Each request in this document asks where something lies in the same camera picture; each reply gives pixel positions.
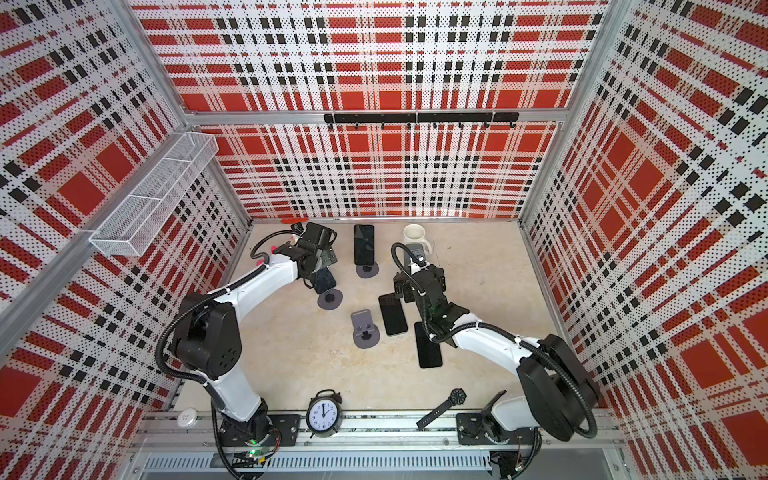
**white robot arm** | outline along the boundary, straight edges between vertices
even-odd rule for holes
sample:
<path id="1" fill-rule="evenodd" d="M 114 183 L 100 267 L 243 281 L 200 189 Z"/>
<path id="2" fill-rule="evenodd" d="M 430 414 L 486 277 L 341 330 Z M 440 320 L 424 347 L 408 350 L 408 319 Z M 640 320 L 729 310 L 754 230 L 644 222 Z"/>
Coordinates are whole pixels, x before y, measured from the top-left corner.
<path id="1" fill-rule="evenodd" d="M 277 247 L 273 255 L 255 254 L 273 235 L 254 247 L 251 257 L 262 257 L 267 263 L 223 289 L 207 295 L 185 296 L 180 314 L 163 331 L 155 350 L 155 362 L 161 371 L 203 384 L 216 408 L 244 431 L 246 438 L 263 438 L 268 420 L 266 403 L 250 388 L 240 367 L 242 344 L 238 323 L 269 295 L 294 280 L 302 279 L 311 287 L 317 272 L 336 262 L 332 248 L 336 232 L 312 222 L 305 230 L 300 224 L 292 228 L 292 240 Z M 170 351 L 189 372 L 174 370 L 166 364 L 163 351 L 171 333 Z"/>
<path id="2" fill-rule="evenodd" d="M 406 253 L 405 266 L 397 257 L 398 249 Z M 471 350 L 520 379 L 525 397 L 500 392 L 483 409 L 482 423 L 489 439 L 507 442 L 512 430 L 533 426 L 541 426 L 564 442 L 574 433 L 588 438 L 597 435 L 591 410 L 601 398 L 600 389 L 563 339 L 513 335 L 449 302 L 443 269 L 429 264 L 418 244 L 395 243 L 390 253 L 400 270 L 394 278 L 395 295 L 416 303 L 431 341 Z M 585 419 L 587 430 L 579 428 Z"/>

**work surface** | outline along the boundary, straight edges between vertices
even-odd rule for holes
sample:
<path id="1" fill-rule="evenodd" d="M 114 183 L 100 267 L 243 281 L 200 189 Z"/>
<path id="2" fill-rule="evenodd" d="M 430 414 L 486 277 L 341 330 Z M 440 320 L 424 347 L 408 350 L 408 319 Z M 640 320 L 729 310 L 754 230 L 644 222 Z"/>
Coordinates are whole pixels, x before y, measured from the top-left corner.
<path id="1" fill-rule="evenodd" d="M 303 410 L 323 389 L 341 392 L 344 409 L 432 409 L 462 388 L 462 408 L 480 409 L 497 392 L 522 395 L 517 378 L 485 357 L 441 345 L 443 365 L 419 368 L 414 323 L 420 320 L 414 303 L 403 303 L 409 331 L 387 336 L 379 296 L 394 291 L 397 268 L 389 255 L 402 241 L 407 223 L 374 223 L 379 274 L 360 279 L 353 259 L 353 223 L 324 223 L 338 232 L 333 249 L 339 261 L 330 267 L 343 293 L 331 311 L 317 306 L 317 294 L 295 281 L 274 293 L 240 323 L 243 354 L 240 364 L 253 389 L 270 410 Z M 554 333 L 544 297 L 516 223 L 422 223 L 435 252 L 429 261 L 445 270 L 449 301 L 485 322 L 512 333 L 544 338 Z M 256 266 L 250 249 L 280 223 L 255 223 L 233 279 Z M 286 240 L 275 237 L 262 251 Z M 352 312 L 369 309 L 381 340 L 371 349 L 353 342 Z M 196 382 L 186 382 L 175 409 L 210 409 L 210 397 Z"/>

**black smartphone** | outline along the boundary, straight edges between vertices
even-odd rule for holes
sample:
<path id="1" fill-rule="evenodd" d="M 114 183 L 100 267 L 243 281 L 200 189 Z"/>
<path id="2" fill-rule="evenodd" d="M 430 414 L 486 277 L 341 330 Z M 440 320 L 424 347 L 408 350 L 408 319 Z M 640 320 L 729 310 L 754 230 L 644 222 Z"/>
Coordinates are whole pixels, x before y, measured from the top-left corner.
<path id="1" fill-rule="evenodd" d="M 373 225 L 355 225 L 355 265 L 371 266 L 376 259 L 373 252 Z"/>
<path id="2" fill-rule="evenodd" d="M 442 354 L 440 344 L 429 341 L 427 332 L 424 331 L 424 322 L 416 322 L 413 325 L 416 332 L 416 352 L 419 354 L 419 366 L 423 369 L 434 369 L 442 366 Z"/>
<path id="3" fill-rule="evenodd" d="M 313 286 L 315 287 L 315 292 L 318 295 L 322 295 L 323 293 L 331 290 L 336 286 L 336 279 L 333 278 L 333 275 L 331 274 L 331 271 L 328 270 L 328 267 L 317 270 L 315 279 L 313 281 Z"/>
<path id="4" fill-rule="evenodd" d="M 387 293 L 379 297 L 379 307 L 384 318 L 384 330 L 388 336 L 399 335 L 408 331 L 406 315 L 402 311 L 402 304 L 394 293 Z"/>

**clock face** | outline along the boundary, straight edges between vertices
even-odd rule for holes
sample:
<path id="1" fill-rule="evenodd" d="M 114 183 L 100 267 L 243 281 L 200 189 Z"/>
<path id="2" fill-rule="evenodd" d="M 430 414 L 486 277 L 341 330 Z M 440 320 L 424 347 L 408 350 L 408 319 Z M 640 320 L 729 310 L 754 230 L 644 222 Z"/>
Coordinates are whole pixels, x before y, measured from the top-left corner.
<path id="1" fill-rule="evenodd" d="M 322 399 L 312 405 L 306 415 L 306 422 L 311 429 L 325 432 L 333 426 L 337 418 L 339 418 L 339 409 L 336 404 L 330 400 Z"/>

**perforated panel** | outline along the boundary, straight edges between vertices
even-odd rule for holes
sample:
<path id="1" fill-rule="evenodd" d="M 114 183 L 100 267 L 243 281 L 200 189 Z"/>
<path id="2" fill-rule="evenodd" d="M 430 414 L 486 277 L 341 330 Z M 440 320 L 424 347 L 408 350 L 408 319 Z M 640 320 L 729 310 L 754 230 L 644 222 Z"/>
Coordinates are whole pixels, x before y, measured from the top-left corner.
<path id="1" fill-rule="evenodd" d="M 555 131 L 509 125 L 217 125 L 253 217 L 516 217 Z"/>
<path id="2" fill-rule="evenodd" d="M 636 2 L 529 225 L 645 478 L 768 475 L 768 3 Z"/>
<path id="3" fill-rule="evenodd" d="M 187 292 L 217 286 L 242 234 L 203 173 L 141 258 L 96 254 L 74 274 L 0 367 L 0 477 L 113 475 L 172 396 L 157 336 Z"/>
<path id="4" fill-rule="evenodd" d="M 607 1 L 130 0 L 191 111 L 564 107 Z"/>
<path id="5" fill-rule="evenodd" d="M 0 310 L 175 127 L 108 3 L 0 12 Z"/>

